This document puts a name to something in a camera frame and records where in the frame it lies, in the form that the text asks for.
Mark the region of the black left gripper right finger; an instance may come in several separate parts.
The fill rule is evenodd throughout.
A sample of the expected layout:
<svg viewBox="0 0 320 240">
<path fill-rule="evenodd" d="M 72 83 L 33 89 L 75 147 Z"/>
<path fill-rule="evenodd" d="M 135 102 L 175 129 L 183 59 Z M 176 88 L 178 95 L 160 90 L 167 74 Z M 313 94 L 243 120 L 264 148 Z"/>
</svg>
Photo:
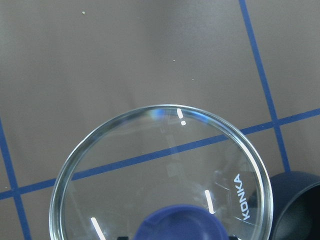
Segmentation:
<svg viewBox="0 0 320 240">
<path fill-rule="evenodd" d="M 237 236 L 229 236 L 228 237 L 229 240 L 240 240 Z"/>
</svg>

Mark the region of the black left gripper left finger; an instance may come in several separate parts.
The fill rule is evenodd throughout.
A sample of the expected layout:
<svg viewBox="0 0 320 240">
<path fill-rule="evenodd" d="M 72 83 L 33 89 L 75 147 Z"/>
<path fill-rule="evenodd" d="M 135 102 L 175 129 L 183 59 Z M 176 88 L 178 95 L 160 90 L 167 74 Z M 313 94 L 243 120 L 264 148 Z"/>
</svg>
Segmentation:
<svg viewBox="0 0 320 240">
<path fill-rule="evenodd" d="M 128 240 L 128 236 L 119 236 L 117 240 Z"/>
</svg>

